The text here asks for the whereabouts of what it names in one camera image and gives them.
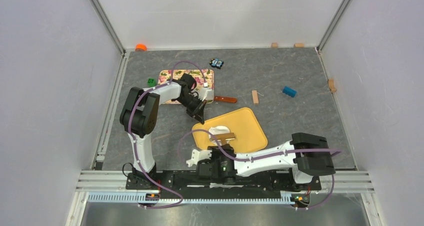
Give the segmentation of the white dough ball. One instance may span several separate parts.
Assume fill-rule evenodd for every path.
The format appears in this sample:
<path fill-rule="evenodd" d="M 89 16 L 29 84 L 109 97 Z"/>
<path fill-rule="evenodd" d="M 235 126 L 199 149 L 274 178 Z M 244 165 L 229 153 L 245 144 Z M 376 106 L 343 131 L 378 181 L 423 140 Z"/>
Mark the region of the white dough ball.
<path fill-rule="evenodd" d="M 221 134 L 228 134 L 230 133 L 230 130 L 226 126 L 216 126 L 211 127 L 208 130 L 212 135 L 221 135 Z"/>

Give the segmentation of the yellow cutting mat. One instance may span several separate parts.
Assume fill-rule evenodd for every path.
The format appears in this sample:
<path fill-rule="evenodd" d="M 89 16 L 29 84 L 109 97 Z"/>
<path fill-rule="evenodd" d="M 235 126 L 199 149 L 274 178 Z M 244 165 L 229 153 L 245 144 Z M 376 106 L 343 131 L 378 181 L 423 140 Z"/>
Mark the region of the yellow cutting mat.
<path fill-rule="evenodd" d="M 225 126 L 235 135 L 235 138 L 228 143 L 236 153 L 251 153 L 262 150 L 268 145 L 268 140 L 250 108 L 244 107 L 225 113 L 206 120 L 204 124 L 197 123 L 192 129 L 209 130 L 217 126 Z"/>

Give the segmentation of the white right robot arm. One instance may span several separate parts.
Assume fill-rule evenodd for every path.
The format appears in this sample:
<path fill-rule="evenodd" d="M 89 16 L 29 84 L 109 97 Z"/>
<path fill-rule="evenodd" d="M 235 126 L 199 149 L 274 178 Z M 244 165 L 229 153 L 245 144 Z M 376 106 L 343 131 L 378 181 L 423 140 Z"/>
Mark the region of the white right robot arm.
<path fill-rule="evenodd" d="M 314 177 L 331 176 L 336 170 L 333 156 L 339 152 L 328 147 L 324 137 L 294 133 L 291 140 L 273 148 L 251 153 L 236 152 L 228 139 L 209 135 L 212 145 L 193 150 L 186 160 L 196 167 L 197 177 L 220 185 L 260 185 L 272 182 L 277 170 L 289 171 L 289 185 L 302 190 Z"/>

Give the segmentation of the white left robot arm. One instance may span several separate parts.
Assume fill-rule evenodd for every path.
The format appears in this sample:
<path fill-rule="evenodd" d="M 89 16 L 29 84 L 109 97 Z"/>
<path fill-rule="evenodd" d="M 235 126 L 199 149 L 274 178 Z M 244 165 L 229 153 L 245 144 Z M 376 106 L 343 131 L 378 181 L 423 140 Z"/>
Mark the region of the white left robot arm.
<path fill-rule="evenodd" d="M 195 89 L 196 85 L 194 77 L 185 73 L 180 79 L 150 88 L 133 87 L 127 95 L 119 121 L 132 143 L 132 174 L 145 190 L 151 190 L 157 184 L 151 133 L 157 123 L 159 106 L 177 101 L 186 108 L 190 117 L 202 124 L 205 122 L 204 108 L 213 99 L 214 90 L 208 83 L 204 83 L 200 90 Z"/>

